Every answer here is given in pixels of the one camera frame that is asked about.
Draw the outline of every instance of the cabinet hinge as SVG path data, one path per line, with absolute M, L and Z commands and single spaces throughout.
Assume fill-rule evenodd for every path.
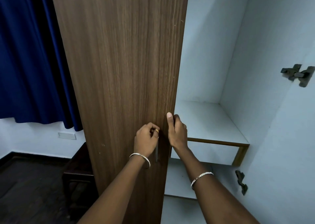
M 308 67 L 306 70 L 300 72 L 301 64 L 295 64 L 293 68 L 282 68 L 281 73 L 285 74 L 290 81 L 294 81 L 298 78 L 300 81 L 300 87 L 306 87 L 311 79 L 315 67 Z
M 242 181 L 243 181 L 243 179 L 245 177 L 245 174 L 242 173 L 239 170 L 236 170 L 235 173 L 236 173 L 236 176 L 237 176 L 237 182 L 242 187 L 242 194 L 245 195 L 245 193 L 248 190 L 248 186 L 246 184 L 242 183 Z

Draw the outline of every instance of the dark floor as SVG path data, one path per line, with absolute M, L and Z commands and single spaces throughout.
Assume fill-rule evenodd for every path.
M 16 182 L 0 198 L 0 223 L 75 223 L 65 207 L 65 161 L 14 157 L 0 167 L 0 182 Z

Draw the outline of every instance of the wood grain panel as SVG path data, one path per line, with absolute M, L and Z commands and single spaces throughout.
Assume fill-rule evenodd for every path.
M 187 0 L 53 0 L 99 193 L 133 153 L 136 131 L 162 129 L 124 223 L 160 223 Z

